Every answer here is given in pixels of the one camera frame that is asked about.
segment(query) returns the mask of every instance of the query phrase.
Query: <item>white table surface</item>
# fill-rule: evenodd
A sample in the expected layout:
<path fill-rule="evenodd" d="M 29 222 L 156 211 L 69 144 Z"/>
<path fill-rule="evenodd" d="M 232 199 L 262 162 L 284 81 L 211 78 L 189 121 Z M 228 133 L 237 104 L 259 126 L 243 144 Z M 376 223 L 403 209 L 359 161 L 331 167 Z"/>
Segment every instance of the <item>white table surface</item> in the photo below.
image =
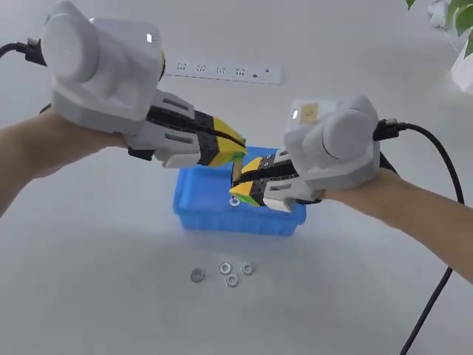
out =
<path fill-rule="evenodd" d="M 38 36 L 52 0 L 8 1 L 1 42 Z M 445 144 L 473 199 L 472 97 L 448 79 L 456 53 L 428 1 L 77 0 L 90 17 L 160 26 L 169 54 L 274 61 L 265 86 L 164 78 L 248 143 L 278 147 L 293 98 L 368 95 L 380 118 L 422 124 Z M 0 61 L 1 125 L 48 102 L 45 70 Z M 410 181 L 454 197 L 433 146 L 383 143 Z M 177 172 L 110 149 L 31 183 L 0 222 L 0 354 L 397 354 L 445 265 L 402 233 L 326 202 L 290 239 L 184 232 Z M 235 289 L 221 262 L 251 261 Z M 193 284 L 190 272 L 207 271 Z M 473 287 L 453 276 L 412 354 L 471 354 Z"/>

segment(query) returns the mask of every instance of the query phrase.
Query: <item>forearm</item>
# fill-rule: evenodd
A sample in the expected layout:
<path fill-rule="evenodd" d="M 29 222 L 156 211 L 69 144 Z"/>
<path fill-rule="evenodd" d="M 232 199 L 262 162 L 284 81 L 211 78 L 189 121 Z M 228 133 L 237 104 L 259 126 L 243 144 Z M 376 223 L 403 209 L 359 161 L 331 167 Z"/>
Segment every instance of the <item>forearm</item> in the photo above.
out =
<path fill-rule="evenodd" d="M 391 172 L 336 199 L 414 237 L 473 283 L 473 209 Z"/>
<path fill-rule="evenodd" d="M 33 178 L 33 169 L 26 162 L 18 130 L 14 126 L 0 130 L 0 217 Z"/>
<path fill-rule="evenodd" d="M 98 152 L 121 136 L 79 127 L 52 110 L 0 130 L 0 216 L 32 179 Z"/>

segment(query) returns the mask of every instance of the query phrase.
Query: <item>power strip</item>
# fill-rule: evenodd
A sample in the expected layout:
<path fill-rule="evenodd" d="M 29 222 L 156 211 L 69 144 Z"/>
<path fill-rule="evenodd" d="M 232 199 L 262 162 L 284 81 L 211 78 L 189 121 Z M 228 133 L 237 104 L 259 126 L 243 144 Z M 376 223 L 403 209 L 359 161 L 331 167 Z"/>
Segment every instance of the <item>power strip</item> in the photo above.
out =
<path fill-rule="evenodd" d="M 165 75 L 185 76 L 229 81 L 247 81 L 260 84 L 281 84 L 281 65 L 234 63 L 229 60 L 190 60 L 166 56 Z"/>

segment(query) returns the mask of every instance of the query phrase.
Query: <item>orange label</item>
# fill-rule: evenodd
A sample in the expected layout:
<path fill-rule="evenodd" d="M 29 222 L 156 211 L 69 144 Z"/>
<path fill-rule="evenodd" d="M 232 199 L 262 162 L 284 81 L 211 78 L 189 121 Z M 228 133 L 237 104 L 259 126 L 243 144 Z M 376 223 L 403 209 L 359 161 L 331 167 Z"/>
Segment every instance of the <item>orange label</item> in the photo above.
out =
<path fill-rule="evenodd" d="M 301 108 L 301 117 L 299 122 L 301 124 L 314 124 L 317 121 L 319 116 L 319 103 L 313 102 L 302 106 Z"/>

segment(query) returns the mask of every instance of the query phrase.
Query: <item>blue plastic bin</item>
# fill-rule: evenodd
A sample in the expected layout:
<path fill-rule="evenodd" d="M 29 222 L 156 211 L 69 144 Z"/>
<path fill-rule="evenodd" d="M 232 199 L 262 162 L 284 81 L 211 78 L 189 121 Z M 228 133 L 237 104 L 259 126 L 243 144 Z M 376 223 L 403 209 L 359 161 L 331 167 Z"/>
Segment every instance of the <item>blue plastic bin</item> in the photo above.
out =
<path fill-rule="evenodd" d="M 248 147 L 245 164 L 275 149 Z M 305 222 L 306 207 L 296 205 L 291 213 L 241 203 L 229 204 L 231 164 L 218 168 L 195 166 L 181 169 L 174 192 L 174 212 L 185 229 L 235 231 L 291 236 Z"/>

